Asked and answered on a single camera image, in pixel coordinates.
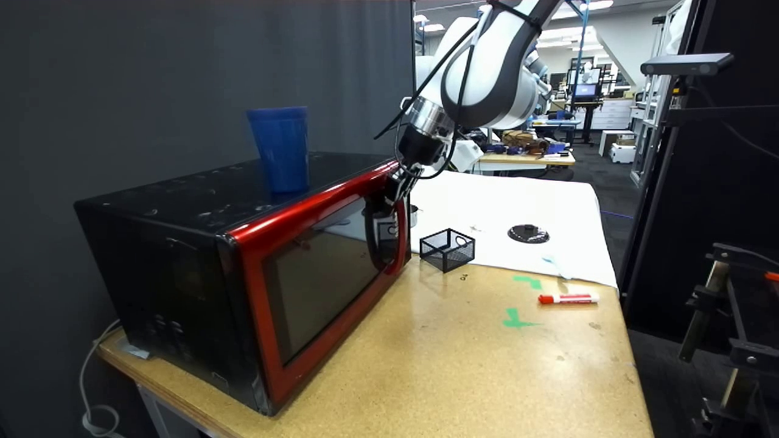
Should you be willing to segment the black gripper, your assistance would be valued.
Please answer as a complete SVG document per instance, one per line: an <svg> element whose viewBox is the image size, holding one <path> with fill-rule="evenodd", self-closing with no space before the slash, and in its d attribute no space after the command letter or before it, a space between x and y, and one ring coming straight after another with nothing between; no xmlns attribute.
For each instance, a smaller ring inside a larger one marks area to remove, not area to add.
<svg viewBox="0 0 779 438"><path fill-rule="evenodd" d="M432 100L418 100L401 115L401 167L395 176L391 202L398 204L415 180L432 180L447 167L454 123ZM375 267L388 267L397 257L397 212L381 199L370 197L365 210L365 240Z"/></svg>

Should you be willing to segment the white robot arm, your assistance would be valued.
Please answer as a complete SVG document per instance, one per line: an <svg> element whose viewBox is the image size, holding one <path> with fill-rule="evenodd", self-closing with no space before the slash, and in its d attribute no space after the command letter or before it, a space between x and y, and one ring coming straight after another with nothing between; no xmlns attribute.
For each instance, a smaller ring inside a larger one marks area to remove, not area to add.
<svg viewBox="0 0 779 438"><path fill-rule="evenodd" d="M401 126L398 165L388 172L381 210L401 206L404 244L410 249L410 190L436 180L464 132L513 128L527 121L543 95L531 53L561 0L486 0L478 16L447 28L432 66L376 132Z"/></svg>

